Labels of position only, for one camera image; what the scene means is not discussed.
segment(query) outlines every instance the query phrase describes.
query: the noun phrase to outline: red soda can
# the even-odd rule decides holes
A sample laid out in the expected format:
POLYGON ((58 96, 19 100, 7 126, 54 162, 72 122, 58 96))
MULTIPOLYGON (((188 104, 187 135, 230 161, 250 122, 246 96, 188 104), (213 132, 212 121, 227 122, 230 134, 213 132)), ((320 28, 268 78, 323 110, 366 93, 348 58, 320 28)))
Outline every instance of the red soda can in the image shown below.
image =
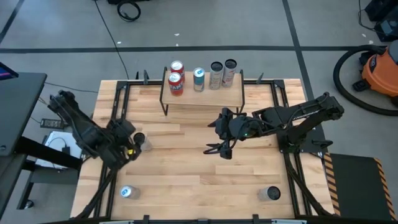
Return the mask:
POLYGON ((174 61, 172 62, 172 65, 170 66, 170 70, 173 72, 177 72, 178 74, 181 75, 182 77, 182 82, 185 83, 185 71, 184 71, 184 65, 180 61, 174 61))
POLYGON ((173 72, 169 76, 169 87, 173 96, 181 96, 184 91, 181 75, 173 72))

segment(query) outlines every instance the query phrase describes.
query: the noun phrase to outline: computer monitor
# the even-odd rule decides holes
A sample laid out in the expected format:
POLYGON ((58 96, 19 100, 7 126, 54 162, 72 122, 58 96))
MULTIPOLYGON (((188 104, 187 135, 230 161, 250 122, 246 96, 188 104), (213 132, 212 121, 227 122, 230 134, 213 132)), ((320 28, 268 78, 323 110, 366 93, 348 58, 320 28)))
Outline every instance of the computer monitor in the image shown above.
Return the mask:
POLYGON ((9 78, 18 78, 18 73, 0 62, 0 80, 6 80, 9 78))

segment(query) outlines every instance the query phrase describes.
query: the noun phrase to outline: black desk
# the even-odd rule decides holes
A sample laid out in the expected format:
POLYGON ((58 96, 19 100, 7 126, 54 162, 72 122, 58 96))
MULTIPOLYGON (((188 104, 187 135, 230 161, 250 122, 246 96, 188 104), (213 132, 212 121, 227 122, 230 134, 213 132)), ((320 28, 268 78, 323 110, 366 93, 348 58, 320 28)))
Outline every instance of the black desk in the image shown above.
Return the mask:
POLYGON ((81 160, 22 137, 47 75, 20 73, 0 81, 0 219, 22 169, 34 170, 28 155, 80 169, 81 160))

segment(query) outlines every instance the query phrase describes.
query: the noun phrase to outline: wooden shelf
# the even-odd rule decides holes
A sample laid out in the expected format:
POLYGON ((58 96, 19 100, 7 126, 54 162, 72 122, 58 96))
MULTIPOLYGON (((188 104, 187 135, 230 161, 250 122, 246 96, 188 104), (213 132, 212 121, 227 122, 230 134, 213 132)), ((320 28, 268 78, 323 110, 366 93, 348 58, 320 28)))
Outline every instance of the wooden shelf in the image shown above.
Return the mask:
POLYGON ((235 73, 231 87, 220 87, 218 90, 209 88, 210 73, 205 73, 205 89, 196 92, 193 89, 193 72, 185 72, 184 92, 181 96, 173 96, 170 91, 168 78, 170 71, 165 71, 163 77, 162 95, 160 102, 165 105, 198 105, 198 106, 244 106, 243 71, 235 73))

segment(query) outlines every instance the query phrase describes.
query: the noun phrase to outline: orange vacuum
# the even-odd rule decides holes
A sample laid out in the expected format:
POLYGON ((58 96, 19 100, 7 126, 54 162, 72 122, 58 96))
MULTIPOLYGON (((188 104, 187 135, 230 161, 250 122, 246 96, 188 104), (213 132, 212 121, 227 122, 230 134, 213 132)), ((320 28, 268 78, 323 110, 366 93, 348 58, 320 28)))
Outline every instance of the orange vacuum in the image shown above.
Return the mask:
POLYGON ((387 48, 375 45, 362 45, 345 53, 335 66, 333 81, 337 90, 350 102, 377 114, 398 116, 398 110, 387 110, 367 104, 351 93, 341 84, 340 69, 352 55, 363 52, 359 61, 362 63, 362 79, 353 84, 356 91, 371 89, 391 97, 393 104, 398 106, 398 40, 387 48))

